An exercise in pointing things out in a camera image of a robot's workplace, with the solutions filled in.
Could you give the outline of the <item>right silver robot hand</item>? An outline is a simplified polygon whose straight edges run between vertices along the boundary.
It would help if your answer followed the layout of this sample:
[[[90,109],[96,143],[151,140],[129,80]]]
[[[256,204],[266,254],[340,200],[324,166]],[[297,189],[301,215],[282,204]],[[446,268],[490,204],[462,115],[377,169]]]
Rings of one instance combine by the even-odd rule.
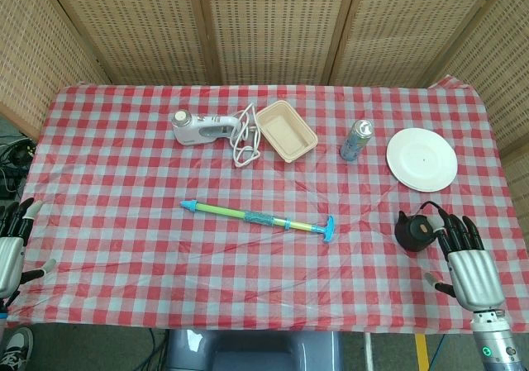
[[[426,281],[437,291],[457,299],[470,312],[487,312],[500,308],[505,302],[502,284],[490,253],[484,248],[476,225],[467,216],[457,217],[438,210],[430,219],[450,272],[450,283],[444,283],[432,273]]]

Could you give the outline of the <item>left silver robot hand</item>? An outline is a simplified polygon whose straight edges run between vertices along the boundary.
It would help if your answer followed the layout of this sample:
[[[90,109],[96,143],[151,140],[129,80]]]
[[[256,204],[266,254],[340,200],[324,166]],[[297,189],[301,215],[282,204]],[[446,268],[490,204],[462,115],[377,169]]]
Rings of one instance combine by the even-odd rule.
[[[1,206],[1,301],[3,302],[14,300],[21,285],[44,277],[56,265],[54,259],[49,259],[38,269],[23,271],[26,247],[42,205],[42,201],[29,197],[22,202]]]

